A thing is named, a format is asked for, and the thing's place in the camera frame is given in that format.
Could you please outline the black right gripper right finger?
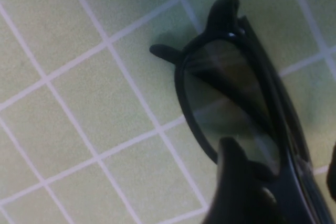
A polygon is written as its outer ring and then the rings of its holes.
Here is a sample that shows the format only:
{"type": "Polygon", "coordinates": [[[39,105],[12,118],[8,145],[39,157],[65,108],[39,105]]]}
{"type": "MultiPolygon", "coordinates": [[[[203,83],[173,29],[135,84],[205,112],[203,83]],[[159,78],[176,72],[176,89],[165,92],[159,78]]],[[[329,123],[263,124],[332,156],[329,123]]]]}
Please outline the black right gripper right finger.
{"type": "Polygon", "coordinates": [[[333,201],[336,201],[336,145],[334,145],[327,172],[327,187],[333,201]]]}

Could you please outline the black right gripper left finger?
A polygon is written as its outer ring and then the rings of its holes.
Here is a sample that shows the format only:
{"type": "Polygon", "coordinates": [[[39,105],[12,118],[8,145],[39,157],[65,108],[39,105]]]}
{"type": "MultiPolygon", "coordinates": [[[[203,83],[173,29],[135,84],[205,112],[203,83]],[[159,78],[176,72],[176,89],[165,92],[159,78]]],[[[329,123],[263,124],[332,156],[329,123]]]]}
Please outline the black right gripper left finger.
{"type": "Polygon", "coordinates": [[[250,161],[232,137],[219,140],[217,185],[204,223],[286,223],[262,183],[275,179],[264,164],[250,161]]]}

